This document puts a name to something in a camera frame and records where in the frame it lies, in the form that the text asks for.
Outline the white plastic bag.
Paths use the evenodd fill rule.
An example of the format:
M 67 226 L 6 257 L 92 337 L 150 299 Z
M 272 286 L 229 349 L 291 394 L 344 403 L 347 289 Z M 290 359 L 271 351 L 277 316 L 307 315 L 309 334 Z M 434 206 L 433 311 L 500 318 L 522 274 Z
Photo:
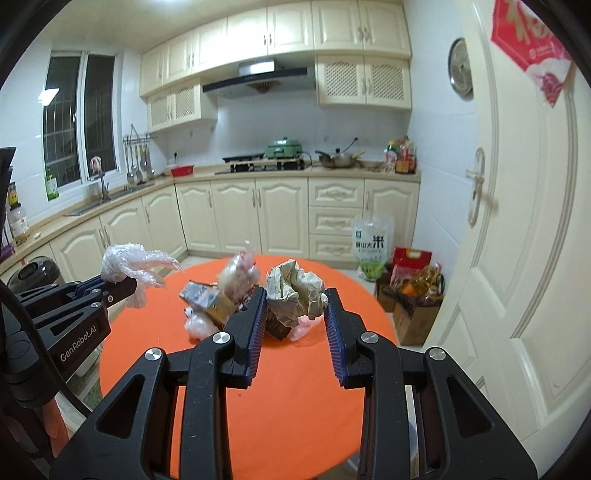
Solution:
M 160 251 L 146 250 L 143 245 L 126 243 L 113 245 L 106 249 L 101 265 L 101 279 L 110 283 L 120 283 L 126 278 L 136 281 L 135 292 L 125 300 L 129 308 L 140 309 L 147 303 L 148 287 L 164 288 L 163 277 L 156 269 L 181 271 L 176 258 Z

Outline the white jar on counter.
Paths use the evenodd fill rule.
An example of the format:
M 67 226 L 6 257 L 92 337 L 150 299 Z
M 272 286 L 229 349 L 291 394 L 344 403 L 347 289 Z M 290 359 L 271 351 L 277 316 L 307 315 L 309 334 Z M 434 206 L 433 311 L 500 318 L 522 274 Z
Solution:
M 8 211 L 9 227 L 16 245 L 23 244 L 30 235 L 30 226 L 24 207 L 20 203 L 10 207 Z

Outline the red basin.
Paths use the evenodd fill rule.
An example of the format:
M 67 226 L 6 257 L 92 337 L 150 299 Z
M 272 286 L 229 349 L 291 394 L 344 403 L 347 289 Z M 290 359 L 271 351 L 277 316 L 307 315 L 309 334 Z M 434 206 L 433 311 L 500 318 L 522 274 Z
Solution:
M 193 165 L 175 166 L 170 169 L 170 174 L 174 178 L 192 176 L 194 171 Z

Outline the black rice cooker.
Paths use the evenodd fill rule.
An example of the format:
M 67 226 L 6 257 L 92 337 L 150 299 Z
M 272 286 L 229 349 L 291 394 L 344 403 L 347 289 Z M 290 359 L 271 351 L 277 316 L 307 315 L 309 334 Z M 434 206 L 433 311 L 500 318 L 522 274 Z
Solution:
M 46 256 L 33 258 L 8 280 L 15 294 L 51 284 L 63 285 L 64 280 L 57 263 Z

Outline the window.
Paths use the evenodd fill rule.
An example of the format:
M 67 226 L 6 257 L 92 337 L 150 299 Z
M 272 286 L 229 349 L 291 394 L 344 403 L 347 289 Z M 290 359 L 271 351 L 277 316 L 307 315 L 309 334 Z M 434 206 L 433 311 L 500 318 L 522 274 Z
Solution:
M 114 136 L 114 55 L 58 53 L 50 57 L 42 139 L 47 178 L 58 187 L 93 178 L 91 159 L 105 173 L 118 168 Z

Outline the pink translucent plastic bag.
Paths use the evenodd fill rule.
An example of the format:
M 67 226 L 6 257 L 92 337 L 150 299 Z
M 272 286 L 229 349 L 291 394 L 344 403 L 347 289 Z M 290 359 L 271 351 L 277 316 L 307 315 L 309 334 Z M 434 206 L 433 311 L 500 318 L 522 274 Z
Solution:
M 290 333 L 287 334 L 287 339 L 291 342 L 297 342 L 307 337 L 311 331 L 314 331 L 318 325 L 322 324 L 322 320 L 324 320 L 322 316 L 315 318 L 301 316 L 297 318 L 297 326 L 290 330 Z

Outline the sink faucet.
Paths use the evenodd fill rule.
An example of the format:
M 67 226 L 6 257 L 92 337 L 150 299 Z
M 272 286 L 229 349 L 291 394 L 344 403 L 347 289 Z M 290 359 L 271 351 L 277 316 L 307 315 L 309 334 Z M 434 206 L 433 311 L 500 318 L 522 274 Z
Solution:
M 89 160 L 89 173 L 91 180 L 98 180 L 100 183 L 100 202 L 109 201 L 108 184 L 105 182 L 105 172 L 102 168 L 102 159 L 99 156 L 93 156 Z

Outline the lower cabinets with counter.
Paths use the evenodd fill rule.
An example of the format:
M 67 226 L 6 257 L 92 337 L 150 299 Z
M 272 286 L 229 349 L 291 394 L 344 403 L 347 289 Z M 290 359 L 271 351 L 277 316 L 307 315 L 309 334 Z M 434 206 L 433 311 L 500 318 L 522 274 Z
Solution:
M 222 258 L 246 243 L 263 255 L 356 265 L 353 223 L 391 219 L 394 245 L 413 242 L 421 176 L 363 168 L 221 173 L 157 180 L 83 214 L 68 212 L 34 229 L 1 264 L 1 277 L 38 255 L 67 280 L 93 275 L 106 248 L 139 243 L 178 260 Z

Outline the wok with lid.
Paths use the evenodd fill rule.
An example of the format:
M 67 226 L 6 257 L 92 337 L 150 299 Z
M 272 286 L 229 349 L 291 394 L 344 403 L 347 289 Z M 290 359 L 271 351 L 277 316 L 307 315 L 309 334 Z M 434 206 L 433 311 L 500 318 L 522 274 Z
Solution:
M 353 168 L 365 154 L 363 151 L 358 153 L 349 151 L 358 141 L 359 138 L 355 137 L 344 150 L 337 149 L 331 154 L 317 150 L 315 152 L 318 154 L 318 161 L 320 161 L 322 167 L 329 169 Z

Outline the brown paper bag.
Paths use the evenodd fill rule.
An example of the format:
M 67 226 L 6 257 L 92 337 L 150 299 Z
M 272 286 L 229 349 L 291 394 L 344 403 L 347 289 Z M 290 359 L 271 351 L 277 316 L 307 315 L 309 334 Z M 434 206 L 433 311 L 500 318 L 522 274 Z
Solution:
M 298 318 L 303 316 L 315 320 L 328 305 L 325 282 L 294 259 L 270 269 L 266 275 L 266 300 L 276 319 L 287 328 L 297 327 Z

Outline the rice bag on floor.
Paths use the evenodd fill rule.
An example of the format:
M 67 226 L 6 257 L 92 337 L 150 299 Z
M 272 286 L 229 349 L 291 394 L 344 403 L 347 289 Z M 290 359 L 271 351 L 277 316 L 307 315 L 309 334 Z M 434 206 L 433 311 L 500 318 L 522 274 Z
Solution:
M 367 281 L 377 280 L 394 250 L 394 219 L 356 219 L 352 238 L 360 276 Z

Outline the milk carton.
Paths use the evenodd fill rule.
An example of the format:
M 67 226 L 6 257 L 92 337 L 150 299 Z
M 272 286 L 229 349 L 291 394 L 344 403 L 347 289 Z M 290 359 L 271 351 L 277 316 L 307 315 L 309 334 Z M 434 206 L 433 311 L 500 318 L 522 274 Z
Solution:
M 224 327 L 238 307 L 211 284 L 189 281 L 179 297 L 197 313 L 207 314 L 217 327 Z

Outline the hanging utensil rack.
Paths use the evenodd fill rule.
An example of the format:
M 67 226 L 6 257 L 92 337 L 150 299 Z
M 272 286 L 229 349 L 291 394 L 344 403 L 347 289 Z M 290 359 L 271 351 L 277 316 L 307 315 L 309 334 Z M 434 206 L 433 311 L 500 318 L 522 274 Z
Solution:
M 157 136 L 153 133 L 140 135 L 133 124 L 123 137 L 126 179 L 130 187 L 147 184 L 156 178 L 151 162 L 150 144 Z

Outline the clear bag with round bread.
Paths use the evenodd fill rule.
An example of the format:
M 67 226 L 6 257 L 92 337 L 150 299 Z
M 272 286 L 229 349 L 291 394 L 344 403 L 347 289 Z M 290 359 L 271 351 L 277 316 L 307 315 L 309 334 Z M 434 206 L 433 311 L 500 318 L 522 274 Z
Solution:
M 235 305 L 242 303 L 250 290 L 259 284 L 259 267 L 256 265 L 256 249 L 252 243 L 245 245 L 233 256 L 217 275 L 217 288 Z

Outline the dark brown snack wrapper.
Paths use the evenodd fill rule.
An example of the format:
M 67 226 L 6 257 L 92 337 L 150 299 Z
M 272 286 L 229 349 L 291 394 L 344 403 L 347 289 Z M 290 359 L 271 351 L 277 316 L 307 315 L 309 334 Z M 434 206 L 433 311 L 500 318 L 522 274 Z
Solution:
M 266 316 L 266 332 L 270 333 L 273 338 L 283 340 L 287 338 L 290 332 L 294 329 L 294 321 L 290 318 L 277 315 L 276 312 L 269 309 Z

